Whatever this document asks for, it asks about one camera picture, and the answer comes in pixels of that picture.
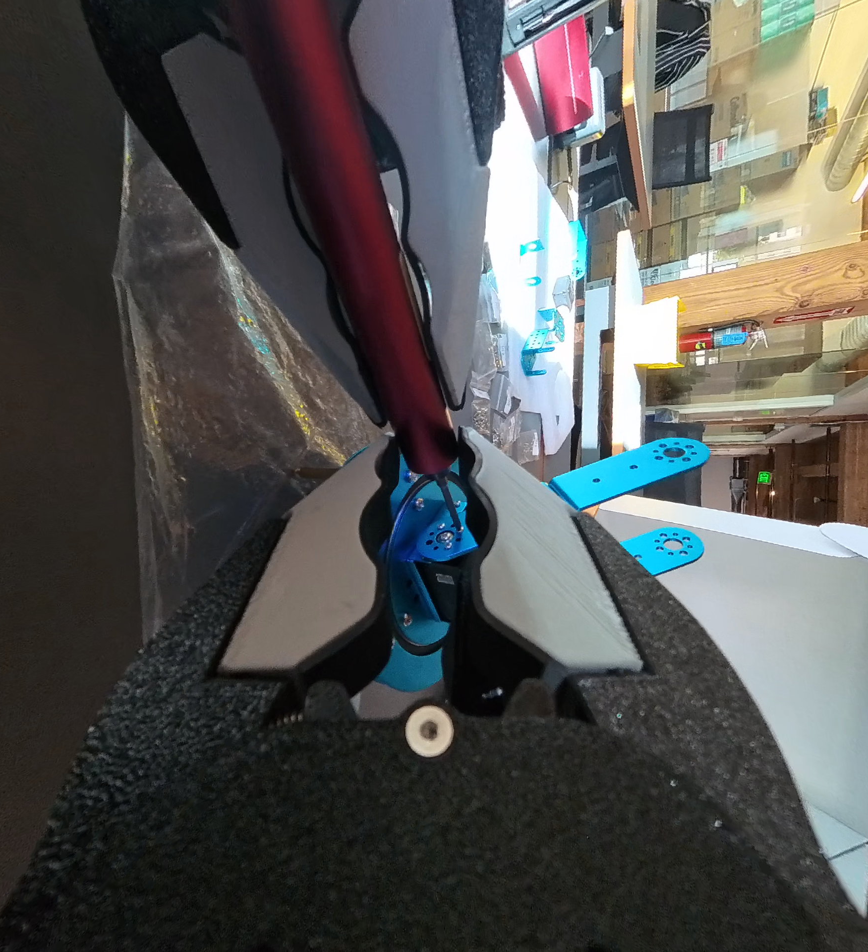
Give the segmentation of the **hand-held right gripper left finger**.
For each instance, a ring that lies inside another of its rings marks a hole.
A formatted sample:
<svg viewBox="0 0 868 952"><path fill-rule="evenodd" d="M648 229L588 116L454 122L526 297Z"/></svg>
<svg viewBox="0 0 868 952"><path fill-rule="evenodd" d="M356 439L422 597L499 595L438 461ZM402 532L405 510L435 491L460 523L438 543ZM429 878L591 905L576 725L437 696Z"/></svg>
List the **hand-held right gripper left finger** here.
<svg viewBox="0 0 868 952"><path fill-rule="evenodd" d="M401 477L381 437L290 511L219 660L230 678L293 689L335 681L363 689L386 666L393 633L382 547Z"/></svg>

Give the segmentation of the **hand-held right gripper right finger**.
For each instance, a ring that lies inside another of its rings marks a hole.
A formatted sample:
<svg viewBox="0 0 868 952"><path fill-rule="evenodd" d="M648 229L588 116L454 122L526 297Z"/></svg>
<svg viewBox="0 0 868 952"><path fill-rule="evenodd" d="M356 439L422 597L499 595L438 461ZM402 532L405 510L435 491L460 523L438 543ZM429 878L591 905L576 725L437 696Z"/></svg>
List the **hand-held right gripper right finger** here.
<svg viewBox="0 0 868 952"><path fill-rule="evenodd" d="M637 675L644 660L601 577L578 514L471 427L459 432L472 456L468 484L486 515L486 537L472 570L475 609L499 636L487 668L499 673L501 649L558 688L570 676Z"/></svg>

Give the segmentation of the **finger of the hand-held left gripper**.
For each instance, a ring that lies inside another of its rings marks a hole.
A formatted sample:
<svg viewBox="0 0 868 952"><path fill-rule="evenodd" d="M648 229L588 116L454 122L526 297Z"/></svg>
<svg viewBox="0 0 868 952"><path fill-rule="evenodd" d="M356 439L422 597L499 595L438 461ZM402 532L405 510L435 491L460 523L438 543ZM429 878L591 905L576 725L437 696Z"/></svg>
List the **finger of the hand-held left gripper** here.
<svg viewBox="0 0 868 952"><path fill-rule="evenodd" d="M452 410L473 361L494 134L494 3L359 2L350 54L406 175L406 241Z"/></svg>
<svg viewBox="0 0 868 952"><path fill-rule="evenodd" d="M382 415L332 311L328 275L289 201L281 147L240 54L201 33L163 55L254 282L375 424Z"/></svg>

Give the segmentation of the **red metal tube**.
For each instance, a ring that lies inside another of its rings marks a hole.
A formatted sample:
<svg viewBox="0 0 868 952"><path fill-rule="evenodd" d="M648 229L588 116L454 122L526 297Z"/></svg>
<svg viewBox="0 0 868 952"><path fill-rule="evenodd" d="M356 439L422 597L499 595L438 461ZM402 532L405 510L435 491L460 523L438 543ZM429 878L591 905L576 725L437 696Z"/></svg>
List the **red metal tube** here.
<svg viewBox="0 0 868 952"><path fill-rule="evenodd" d="M428 363L342 44L324 2L229 2L230 18L283 148L381 408L411 470L447 473L459 447Z"/></svg>

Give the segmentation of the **blue toy robot arm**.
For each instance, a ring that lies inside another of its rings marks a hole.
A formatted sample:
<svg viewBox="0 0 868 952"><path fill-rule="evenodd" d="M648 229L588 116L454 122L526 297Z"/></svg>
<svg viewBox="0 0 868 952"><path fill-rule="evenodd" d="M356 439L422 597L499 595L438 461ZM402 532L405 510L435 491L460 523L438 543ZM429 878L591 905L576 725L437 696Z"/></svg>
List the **blue toy robot arm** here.
<svg viewBox="0 0 868 952"><path fill-rule="evenodd" d="M665 436L625 455L572 470L549 489L575 510L584 510L651 484L699 470L711 449L701 440ZM453 465L446 486L450 504L432 477L404 470L390 495L391 535L380 548L393 617L390 656L376 678L402 693L419 692L442 678L442 645L457 612L458 569L454 562L478 543L465 511L467 490Z"/></svg>

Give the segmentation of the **dark desk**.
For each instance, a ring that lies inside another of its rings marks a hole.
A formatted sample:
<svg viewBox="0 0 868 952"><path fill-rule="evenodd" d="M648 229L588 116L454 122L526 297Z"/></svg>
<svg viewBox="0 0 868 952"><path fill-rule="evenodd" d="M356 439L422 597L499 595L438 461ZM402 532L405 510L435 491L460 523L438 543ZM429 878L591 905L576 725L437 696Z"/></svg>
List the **dark desk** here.
<svg viewBox="0 0 868 952"><path fill-rule="evenodd" d="M78 3L0 2L0 909L140 645L121 146Z"/></svg>

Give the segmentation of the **red box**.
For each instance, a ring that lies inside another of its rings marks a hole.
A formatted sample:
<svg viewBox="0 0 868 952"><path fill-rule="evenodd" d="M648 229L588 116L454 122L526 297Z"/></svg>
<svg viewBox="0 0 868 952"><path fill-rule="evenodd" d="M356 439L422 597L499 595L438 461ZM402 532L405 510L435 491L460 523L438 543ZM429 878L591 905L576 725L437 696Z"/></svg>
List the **red box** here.
<svg viewBox="0 0 868 952"><path fill-rule="evenodd" d="M588 42L580 14L504 59L504 72L535 141L600 118Z"/></svg>

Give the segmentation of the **pile of screw bags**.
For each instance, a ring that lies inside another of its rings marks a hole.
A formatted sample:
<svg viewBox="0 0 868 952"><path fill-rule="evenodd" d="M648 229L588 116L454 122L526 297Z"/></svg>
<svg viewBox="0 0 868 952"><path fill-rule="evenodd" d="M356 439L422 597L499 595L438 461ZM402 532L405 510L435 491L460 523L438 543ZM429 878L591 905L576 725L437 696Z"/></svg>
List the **pile of screw bags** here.
<svg viewBox="0 0 868 952"><path fill-rule="evenodd" d="M515 394L511 354L496 276L487 269L478 285L468 404L475 431L524 467L539 460L541 423Z"/></svg>

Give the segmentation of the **clear plastic bag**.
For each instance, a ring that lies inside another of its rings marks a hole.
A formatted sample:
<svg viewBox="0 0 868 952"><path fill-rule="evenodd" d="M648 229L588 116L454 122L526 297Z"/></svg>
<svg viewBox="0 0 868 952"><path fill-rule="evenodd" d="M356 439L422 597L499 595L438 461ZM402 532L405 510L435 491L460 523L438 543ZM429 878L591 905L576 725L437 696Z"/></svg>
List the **clear plastic bag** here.
<svg viewBox="0 0 868 952"><path fill-rule="evenodd" d="M112 270L134 426L142 637L380 430L128 117Z"/></svg>

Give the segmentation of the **orange white cardboard box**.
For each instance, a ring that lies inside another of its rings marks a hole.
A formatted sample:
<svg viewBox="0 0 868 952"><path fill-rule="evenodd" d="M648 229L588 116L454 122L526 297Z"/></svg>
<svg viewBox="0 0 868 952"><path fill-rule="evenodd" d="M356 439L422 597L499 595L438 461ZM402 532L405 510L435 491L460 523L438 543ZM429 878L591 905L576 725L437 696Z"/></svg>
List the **orange white cardboard box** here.
<svg viewBox="0 0 868 952"><path fill-rule="evenodd" d="M693 530L705 552L659 581L712 637L795 778L821 852L868 911L868 528L623 496L619 541Z"/></svg>

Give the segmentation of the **red fire extinguisher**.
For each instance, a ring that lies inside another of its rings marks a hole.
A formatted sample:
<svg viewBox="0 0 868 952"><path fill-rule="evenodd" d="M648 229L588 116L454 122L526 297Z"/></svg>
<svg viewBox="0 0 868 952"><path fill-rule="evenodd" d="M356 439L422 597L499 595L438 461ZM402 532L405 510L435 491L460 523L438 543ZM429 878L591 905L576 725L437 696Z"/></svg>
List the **red fire extinguisher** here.
<svg viewBox="0 0 868 952"><path fill-rule="evenodd" d="M684 354L741 347L751 351L757 345L769 347L766 331L758 321L707 327L678 337L678 352Z"/></svg>

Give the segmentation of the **wooden beam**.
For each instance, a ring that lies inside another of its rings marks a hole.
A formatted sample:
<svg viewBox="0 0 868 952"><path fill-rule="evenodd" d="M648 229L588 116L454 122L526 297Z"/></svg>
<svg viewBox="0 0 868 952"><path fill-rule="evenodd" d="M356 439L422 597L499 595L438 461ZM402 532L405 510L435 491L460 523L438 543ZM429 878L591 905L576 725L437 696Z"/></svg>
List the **wooden beam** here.
<svg viewBox="0 0 868 952"><path fill-rule="evenodd" d="M868 315L868 240L669 281L644 299L678 297L681 331L757 321L764 327Z"/></svg>

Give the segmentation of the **large blue metal bracket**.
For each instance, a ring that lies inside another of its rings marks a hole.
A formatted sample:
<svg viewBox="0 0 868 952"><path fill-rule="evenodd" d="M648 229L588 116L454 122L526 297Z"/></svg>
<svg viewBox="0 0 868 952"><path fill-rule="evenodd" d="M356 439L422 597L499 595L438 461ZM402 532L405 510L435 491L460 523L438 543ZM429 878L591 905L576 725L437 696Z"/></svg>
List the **large blue metal bracket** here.
<svg viewBox="0 0 868 952"><path fill-rule="evenodd" d="M536 366L537 359L551 353L566 337L564 317L557 307L541 308L536 312L536 327L521 346L521 371L527 378L543 376L544 367Z"/></svg>

